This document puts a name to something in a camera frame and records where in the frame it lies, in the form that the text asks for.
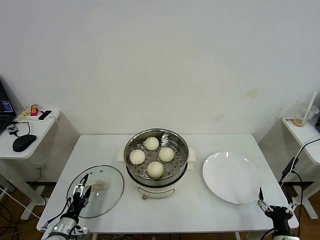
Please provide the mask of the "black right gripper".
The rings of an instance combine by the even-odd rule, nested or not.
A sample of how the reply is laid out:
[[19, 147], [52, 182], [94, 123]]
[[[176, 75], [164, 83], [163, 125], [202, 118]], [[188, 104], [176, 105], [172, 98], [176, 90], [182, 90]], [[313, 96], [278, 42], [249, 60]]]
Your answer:
[[274, 227], [288, 227], [289, 220], [293, 217], [293, 212], [298, 206], [298, 203], [296, 202], [295, 198], [290, 198], [288, 200], [288, 208], [275, 205], [269, 206], [264, 200], [263, 190], [260, 187], [257, 205], [265, 213], [265, 215], [272, 220]]

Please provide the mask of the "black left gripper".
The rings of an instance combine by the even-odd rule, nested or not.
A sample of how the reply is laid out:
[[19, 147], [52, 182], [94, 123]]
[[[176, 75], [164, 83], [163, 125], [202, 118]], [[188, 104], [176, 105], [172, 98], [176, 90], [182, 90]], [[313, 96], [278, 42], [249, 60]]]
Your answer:
[[92, 187], [89, 186], [84, 193], [84, 188], [88, 180], [89, 174], [87, 173], [81, 180], [78, 182], [72, 192], [72, 202], [70, 207], [65, 213], [66, 217], [79, 217], [83, 208], [86, 207], [88, 199], [91, 195]]

